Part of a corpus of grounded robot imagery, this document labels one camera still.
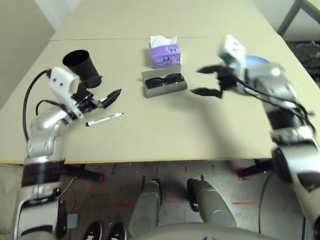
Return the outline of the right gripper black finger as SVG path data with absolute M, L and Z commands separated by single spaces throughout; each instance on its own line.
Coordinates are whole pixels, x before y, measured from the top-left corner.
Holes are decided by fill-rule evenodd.
M 192 89 L 191 92 L 195 95 L 199 95 L 202 97 L 222 98 L 222 95 L 223 95 L 223 92 L 220 90 L 204 88 L 204 87 Z
M 202 66 L 196 70 L 196 72 L 200 74 L 213 74 L 218 73 L 219 71 L 220 65 L 218 64 Z

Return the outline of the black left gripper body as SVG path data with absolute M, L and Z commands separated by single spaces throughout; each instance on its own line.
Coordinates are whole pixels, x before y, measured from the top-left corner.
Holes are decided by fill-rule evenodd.
M 81 113 L 89 113 L 95 109 L 103 107 L 102 102 L 97 100 L 89 91 L 78 91 L 73 94 L 71 98 L 75 100 L 75 105 Z

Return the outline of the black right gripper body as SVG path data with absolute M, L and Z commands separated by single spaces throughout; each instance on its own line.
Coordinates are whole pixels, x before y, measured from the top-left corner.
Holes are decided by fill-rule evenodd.
M 216 73 L 219 84 L 218 98 L 222 98 L 224 91 L 230 90 L 237 86 L 238 78 L 234 75 L 233 70 L 227 66 L 219 65 Z

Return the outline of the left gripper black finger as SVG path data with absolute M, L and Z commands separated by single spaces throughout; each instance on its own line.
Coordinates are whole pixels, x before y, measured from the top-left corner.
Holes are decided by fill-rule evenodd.
M 112 103 L 114 103 L 117 98 L 119 97 L 118 94 L 113 94 L 113 95 L 108 95 L 107 97 L 104 97 L 100 100 L 100 102 L 102 103 L 102 107 L 104 109 L 106 109 L 107 107 L 109 107 Z
M 121 91 L 122 91 L 121 88 L 112 91 L 110 94 L 107 95 L 107 100 L 117 99 L 118 96 L 120 95 Z

